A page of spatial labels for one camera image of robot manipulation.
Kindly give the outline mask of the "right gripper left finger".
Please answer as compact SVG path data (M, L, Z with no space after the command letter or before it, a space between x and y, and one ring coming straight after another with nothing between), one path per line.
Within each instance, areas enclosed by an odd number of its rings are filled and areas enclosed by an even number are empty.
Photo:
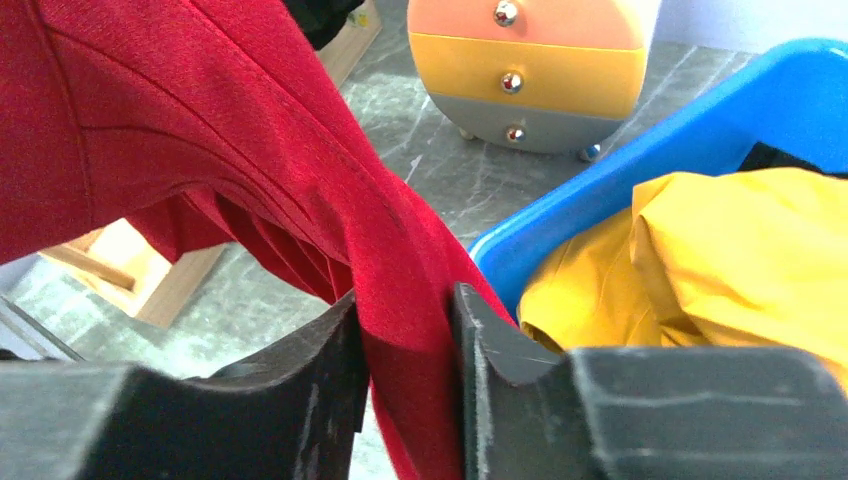
M5 479L345 479L368 371L346 295L208 377L85 361L1 305Z

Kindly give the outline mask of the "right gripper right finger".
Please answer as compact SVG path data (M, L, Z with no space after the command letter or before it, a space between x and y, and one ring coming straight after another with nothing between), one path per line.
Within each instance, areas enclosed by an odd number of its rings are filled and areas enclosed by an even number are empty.
M843 479L847 402L787 348L557 355L453 298L468 479Z

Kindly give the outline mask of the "yellow skirt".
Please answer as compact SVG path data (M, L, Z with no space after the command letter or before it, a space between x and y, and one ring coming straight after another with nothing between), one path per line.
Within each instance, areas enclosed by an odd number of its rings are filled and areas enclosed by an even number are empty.
M547 349L785 346L847 380L847 181L676 172L561 244L517 306Z

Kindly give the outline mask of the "small black skirt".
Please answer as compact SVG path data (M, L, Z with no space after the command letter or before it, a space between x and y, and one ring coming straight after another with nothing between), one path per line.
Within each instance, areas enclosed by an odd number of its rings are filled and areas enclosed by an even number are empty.
M847 179L846 172L829 172L818 166L791 155L781 149L757 142L748 152L738 168L739 172L756 171L770 168L798 168L838 179Z

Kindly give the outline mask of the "red pleated skirt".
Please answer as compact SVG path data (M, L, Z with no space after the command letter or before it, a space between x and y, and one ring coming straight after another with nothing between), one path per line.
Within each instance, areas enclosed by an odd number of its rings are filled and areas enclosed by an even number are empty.
M2 3L2 261L122 218L171 260L236 241L326 302L353 292L397 475L462 477L453 287L505 308L281 2Z

